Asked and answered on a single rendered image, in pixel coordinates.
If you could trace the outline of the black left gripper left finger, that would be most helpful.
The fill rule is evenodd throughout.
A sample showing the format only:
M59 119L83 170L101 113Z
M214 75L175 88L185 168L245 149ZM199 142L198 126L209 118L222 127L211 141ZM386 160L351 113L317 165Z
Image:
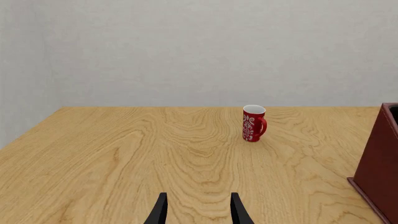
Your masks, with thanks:
M167 209L167 193L162 192L159 194L159 197L144 224L165 224Z

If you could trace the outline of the red-brown desk caddy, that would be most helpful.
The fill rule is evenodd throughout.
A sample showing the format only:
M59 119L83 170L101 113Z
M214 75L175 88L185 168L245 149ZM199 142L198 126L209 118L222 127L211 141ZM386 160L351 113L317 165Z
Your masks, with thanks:
M384 224L398 224L398 103L381 105L356 172L347 180Z

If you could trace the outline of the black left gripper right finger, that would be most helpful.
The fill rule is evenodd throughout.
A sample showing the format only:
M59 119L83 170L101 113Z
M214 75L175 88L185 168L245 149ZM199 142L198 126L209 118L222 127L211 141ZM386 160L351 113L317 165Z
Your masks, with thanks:
M233 224L254 224L237 192L231 193L230 209Z

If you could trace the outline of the red mug with white pattern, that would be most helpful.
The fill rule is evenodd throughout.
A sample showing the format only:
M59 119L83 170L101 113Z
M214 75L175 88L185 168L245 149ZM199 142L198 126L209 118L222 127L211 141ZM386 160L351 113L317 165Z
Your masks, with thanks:
M257 142L267 130L266 109L258 105L243 107L243 139Z

